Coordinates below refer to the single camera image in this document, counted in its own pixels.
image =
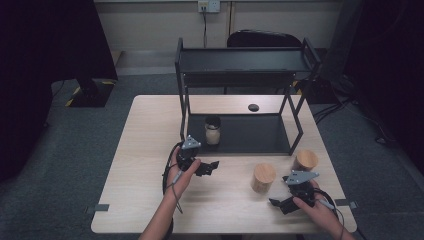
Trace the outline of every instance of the wall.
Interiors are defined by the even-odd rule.
[[[229,33],[258,29],[309,37],[328,48],[341,1],[221,1],[221,12],[207,14],[207,47],[225,47]],[[197,1],[97,0],[97,11],[111,50],[174,51],[179,37],[203,47],[204,19]]]

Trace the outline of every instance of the gray carpet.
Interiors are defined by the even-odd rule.
[[[60,86],[52,85],[59,92],[32,157],[18,177],[0,183],[0,239],[136,239],[93,233],[93,215],[85,210],[98,203],[133,98],[177,94],[175,75],[122,76],[104,108],[67,108],[78,85],[69,80]],[[222,89],[194,92],[212,93]],[[353,214],[367,239],[424,239],[424,192],[416,181],[422,175],[410,174],[403,152],[376,143],[375,125],[354,105],[318,128],[347,198],[359,205]]]

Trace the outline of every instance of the black chair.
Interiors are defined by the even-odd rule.
[[[302,43],[290,34],[246,29],[232,33],[227,47],[302,47]],[[227,94],[227,87],[224,87],[224,94]]]

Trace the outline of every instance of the electrical outlet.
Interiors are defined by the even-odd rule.
[[[197,1],[198,12],[218,13],[221,10],[219,0],[202,0]]]
[[[208,12],[217,13],[221,10],[221,3],[219,0],[209,0]]]
[[[208,12],[209,11],[209,1],[203,0],[197,2],[197,11],[198,12]]]

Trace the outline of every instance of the shelf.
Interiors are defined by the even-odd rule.
[[[202,143],[200,153],[293,154],[303,135],[297,115],[304,97],[294,106],[289,90],[296,76],[303,74],[302,80],[314,78],[320,63],[306,38],[301,47],[295,48],[184,48],[180,38],[175,70],[182,113],[181,140],[185,139],[187,120],[187,134]],[[189,88],[235,86],[282,88],[280,110],[268,114],[214,114],[221,117],[221,140],[219,145],[209,146],[204,126],[208,115],[191,112]],[[292,145],[281,118],[287,103],[298,130]]]
[[[281,115],[218,114],[221,118],[220,143],[208,145],[205,119],[208,114],[192,114],[187,134],[202,143],[199,153],[275,153],[287,155],[290,144]]]

